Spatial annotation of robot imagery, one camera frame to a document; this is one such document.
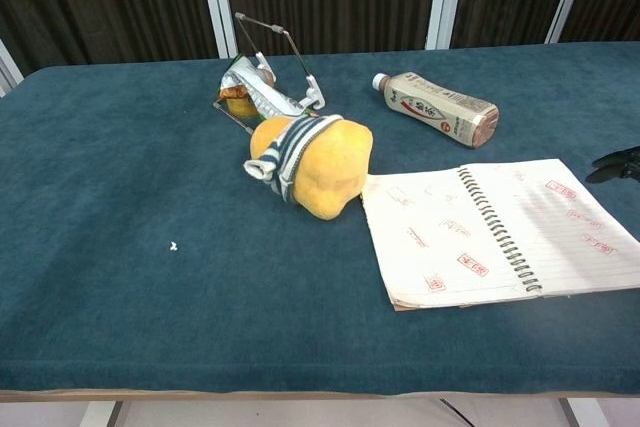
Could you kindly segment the black and silver right hand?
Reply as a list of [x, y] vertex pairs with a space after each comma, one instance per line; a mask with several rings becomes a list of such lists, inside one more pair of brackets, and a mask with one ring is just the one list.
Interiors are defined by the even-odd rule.
[[591, 184], [604, 183], [612, 179], [639, 181], [639, 152], [635, 146], [609, 153], [592, 162], [593, 171], [586, 177]]

